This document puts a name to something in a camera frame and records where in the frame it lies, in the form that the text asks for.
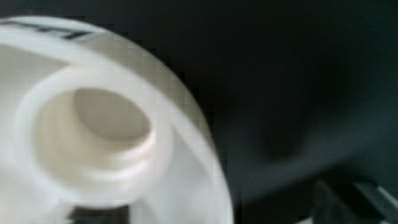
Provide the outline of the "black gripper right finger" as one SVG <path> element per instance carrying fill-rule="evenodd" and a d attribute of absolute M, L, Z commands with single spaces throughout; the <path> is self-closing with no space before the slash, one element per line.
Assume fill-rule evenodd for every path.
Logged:
<path fill-rule="evenodd" d="M 398 224 L 398 208 L 371 182 L 319 181 L 311 216 L 312 224 Z"/>

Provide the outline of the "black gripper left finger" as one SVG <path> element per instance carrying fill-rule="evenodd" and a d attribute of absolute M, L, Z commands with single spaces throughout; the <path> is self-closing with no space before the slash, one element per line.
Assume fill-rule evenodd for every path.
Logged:
<path fill-rule="evenodd" d="M 129 224 L 129 209 L 126 206 L 112 209 L 76 207 L 67 219 L 71 224 Z"/>

